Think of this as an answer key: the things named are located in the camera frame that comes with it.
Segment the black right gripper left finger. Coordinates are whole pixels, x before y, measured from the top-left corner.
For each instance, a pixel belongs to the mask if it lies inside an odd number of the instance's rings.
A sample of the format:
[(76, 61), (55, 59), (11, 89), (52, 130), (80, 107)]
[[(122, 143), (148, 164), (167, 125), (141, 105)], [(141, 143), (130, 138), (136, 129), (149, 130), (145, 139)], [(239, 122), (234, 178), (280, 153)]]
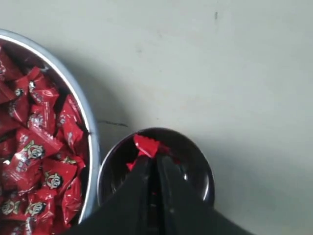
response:
[(67, 235), (145, 235), (152, 159), (137, 158), (121, 187)]

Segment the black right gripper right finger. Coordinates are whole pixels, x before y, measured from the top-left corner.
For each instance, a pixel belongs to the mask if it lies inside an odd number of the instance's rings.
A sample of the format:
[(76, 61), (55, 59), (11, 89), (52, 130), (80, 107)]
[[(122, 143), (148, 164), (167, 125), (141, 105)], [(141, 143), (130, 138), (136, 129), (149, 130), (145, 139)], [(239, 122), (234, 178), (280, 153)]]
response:
[(166, 235), (246, 235), (247, 231), (226, 219), (198, 197), (183, 179), (173, 160), (156, 157)]

